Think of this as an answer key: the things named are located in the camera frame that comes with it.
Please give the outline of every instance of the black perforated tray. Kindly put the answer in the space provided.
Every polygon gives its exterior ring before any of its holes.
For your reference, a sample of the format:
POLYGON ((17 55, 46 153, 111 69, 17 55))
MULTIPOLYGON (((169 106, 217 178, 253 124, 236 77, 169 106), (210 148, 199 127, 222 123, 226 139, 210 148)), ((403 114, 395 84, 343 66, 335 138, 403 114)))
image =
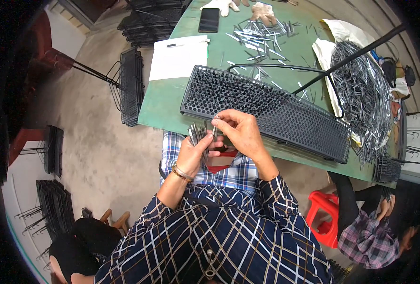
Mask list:
POLYGON ((347 163, 352 130, 332 113, 264 82, 196 65, 180 112, 211 120, 226 109, 254 115, 263 136, 347 163))

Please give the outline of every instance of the white paper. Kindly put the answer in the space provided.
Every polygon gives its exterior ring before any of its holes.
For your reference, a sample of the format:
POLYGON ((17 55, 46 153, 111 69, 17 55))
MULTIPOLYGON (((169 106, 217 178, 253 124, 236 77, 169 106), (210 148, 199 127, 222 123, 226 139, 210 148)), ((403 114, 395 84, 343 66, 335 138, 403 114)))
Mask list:
POLYGON ((195 65, 207 66, 207 38, 197 35, 155 42, 150 81, 190 77, 195 65))

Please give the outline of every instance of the black pole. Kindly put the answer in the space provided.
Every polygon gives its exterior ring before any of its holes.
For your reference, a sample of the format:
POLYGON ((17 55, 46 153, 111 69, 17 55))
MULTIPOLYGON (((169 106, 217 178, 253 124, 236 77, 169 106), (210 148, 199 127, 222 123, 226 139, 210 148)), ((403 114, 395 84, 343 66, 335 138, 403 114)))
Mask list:
POLYGON ((299 92, 301 92, 304 89, 308 88, 310 85, 312 85, 315 82, 319 81, 323 77, 330 75, 330 73, 332 73, 333 71, 335 71, 338 68, 342 67, 343 65, 346 65, 347 63, 349 63, 350 61, 354 60, 355 58, 360 57, 361 55, 363 55, 363 54, 371 51, 372 49, 378 47, 379 45, 381 45, 383 43, 386 43, 392 37, 394 37, 395 35, 399 34, 401 31, 404 31, 405 29, 406 29, 405 24, 400 24, 399 26, 395 27, 394 29, 392 29, 391 31, 389 31, 386 35, 384 35, 383 37, 379 38, 375 42, 371 43, 370 45, 366 46, 365 48, 362 48, 359 51, 355 52, 354 54, 350 55, 349 57, 347 57, 343 61, 339 62, 338 64, 334 65, 333 67, 331 67, 330 69, 328 69, 324 73, 319 74, 317 77, 315 77, 314 79, 312 79, 308 83, 304 84, 303 87, 295 90, 292 94, 298 94, 299 92))

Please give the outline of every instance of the wrist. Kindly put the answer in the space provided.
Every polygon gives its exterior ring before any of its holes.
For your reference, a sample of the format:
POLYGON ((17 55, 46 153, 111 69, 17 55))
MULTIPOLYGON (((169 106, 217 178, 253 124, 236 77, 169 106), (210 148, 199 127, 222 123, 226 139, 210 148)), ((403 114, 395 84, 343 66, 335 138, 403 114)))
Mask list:
POLYGON ((256 165, 259 179, 270 181, 276 178, 279 174, 278 168, 276 167, 273 159, 270 154, 265 150, 265 153, 256 156, 255 159, 252 159, 256 165))

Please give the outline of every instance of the green table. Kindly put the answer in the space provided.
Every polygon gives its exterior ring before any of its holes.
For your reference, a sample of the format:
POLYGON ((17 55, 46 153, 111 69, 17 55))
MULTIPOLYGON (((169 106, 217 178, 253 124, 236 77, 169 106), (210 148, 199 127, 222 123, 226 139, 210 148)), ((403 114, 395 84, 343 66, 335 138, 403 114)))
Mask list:
MULTIPOLYGON (((314 18, 306 11, 300 9, 299 6, 296 7, 291 4, 270 0, 264 2, 273 6, 274 14, 279 20, 290 21, 292 23, 298 21, 303 25, 295 27, 295 32, 299 32, 297 36, 291 38, 282 36, 278 39, 280 44, 286 41, 286 43, 281 45, 282 52, 280 52, 280 54, 291 60, 291 65, 307 66, 307 64, 309 64, 313 66, 316 57, 312 50, 312 44, 315 42, 317 35, 314 28, 310 28, 307 33, 305 25, 309 26, 310 24, 313 24, 313 26, 316 27, 316 31, 320 34, 320 39, 334 41, 332 35, 322 29, 323 26, 319 22, 320 19, 314 18)), ((209 0, 194 0, 181 17, 170 38, 204 35, 197 32, 197 27, 200 19, 199 8, 206 3, 209 3, 209 0)), ((254 54, 256 51, 239 45, 237 41, 225 34, 232 34, 234 25, 251 17, 251 7, 240 5, 239 8, 240 12, 238 13, 230 9, 229 16, 225 18, 220 17, 218 33, 208 34, 208 38, 211 39, 211 42, 208 45, 207 66, 225 70, 229 66, 227 63, 228 60, 235 63, 252 63, 252 61, 246 61, 248 55, 244 50, 247 50, 251 54, 254 54)), ((247 23, 245 22, 240 25, 243 28, 246 24, 247 23)), ((278 61, 267 59, 262 63, 277 64, 278 61)), ((242 75, 249 75, 249 71, 251 70, 250 68, 248 68, 247 71, 241 70, 240 68, 237 69, 242 75)), ((304 84, 317 75, 317 73, 314 72, 297 72, 296 70, 292 71, 279 68, 265 68, 265 71, 272 76, 272 81, 288 91, 296 90, 298 88, 298 82, 304 84)), ((188 80, 189 78, 186 77, 151 81, 146 90, 145 98, 140 110, 139 124, 187 134, 188 127, 192 122, 200 123, 201 121, 199 119, 182 115, 179 112, 188 80)), ((324 81, 322 80, 321 82, 312 85, 309 88, 308 97, 311 100, 309 93, 316 92, 315 104, 332 112, 328 93, 326 88, 323 88, 323 83, 324 81), (325 90, 324 98, 321 99, 323 89, 325 90)), ((356 158, 353 150, 350 152, 347 164, 338 164, 325 161, 322 157, 307 151, 278 145, 276 141, 272 139, 264 138, 264 144, 270 154, 274 157, 307 164, 324 170, 330 170, 356 179, 372 181, 373 166, 366 164, 361 168, 360 162, 356 158)))

